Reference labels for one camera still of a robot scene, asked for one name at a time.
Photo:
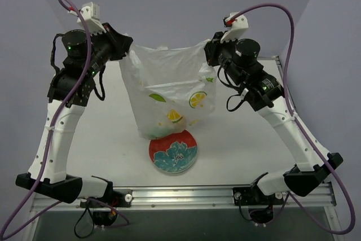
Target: robotic arm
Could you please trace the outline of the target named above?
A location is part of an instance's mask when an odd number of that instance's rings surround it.
[[[225,26],[230,26],[228,20],[233,15],[224,19]],[[235,96],[241,98],[240,104],[229,111],[248,102],[275,129],[296,162],[292,169],[265,173],[258,177],[251,184],[252,196],[260,204],[267,203],[276,192],[292,191],[299,196],[306,196],[326,179],[330,171],[301,133],[295,118],[306,127],[303,121],[294,110],[293,115],[288,112],[283,87],[257,61],[259,44],[250,39],[237,40],[247,28],[245,17],[240,16],[231,22],[228,31],[217,32],[204,48],[206,59],[209,65],[220,66],[218,75],[223,68],[228,83],[222,83],[235,89],[238,92]],[[341,155],[329,153],[308,129],[306,131],[332,168],[336,169],[343,162]]]
[[[61,111],[55,125],[51,127],[51,120],[61,101],[74,87],[85,66],[87,55],[85,32],[80,29],[71,30],[61,39],[68,56],[63,61],[64,68],[57,71],[50,84],[47,95],[48,113],[37,154],[28,172],[18,175],[16,185],[26,189],[33,186],[39,176],[47,135],[49,130],[53,130],[45,170],[35,192],[65,203],[85,197],[94,197],[110,203],[114,197],[123,196],[113,191],[112,182],[97,177],[70,176],[66,172],[66,166],[76,126],[87,106],[90,93],[95,88],[95,75],[105,68],[107,61],[122,59],[133,39],[117,33],[108,23],[101,24],[98,5],[87,3],[82,6],[81,13],[91,33],[92,43],[90,65],[86,76],[75,95]]]

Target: flower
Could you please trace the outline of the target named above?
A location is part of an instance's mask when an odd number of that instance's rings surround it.
[[[179,173],[188,169],[196,160],[197,146],[189,147],[184,142],[174,142],[166,151],[154,154],[154,164],[168,173]]]

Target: blue flower print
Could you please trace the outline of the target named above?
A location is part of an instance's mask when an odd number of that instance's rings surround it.
[[[179,173],[188,169],[197,158],[197,146],[188,148],[184,142],[174,142],[170,148],[154,154],[154,164],[168,173]]]

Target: plastic bag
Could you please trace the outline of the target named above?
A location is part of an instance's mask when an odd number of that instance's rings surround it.
[[[214,111],[216,73],[206,63],[208,41],[172,50],[132,45],[119,61],[141,137],[182,132]]]

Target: white plastic bag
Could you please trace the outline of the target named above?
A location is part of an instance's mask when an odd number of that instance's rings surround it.
[[[216,73],[206,63],[208,41],[172,50],[132,45],[119,61],[141,137],[182,132],[214,111]]]

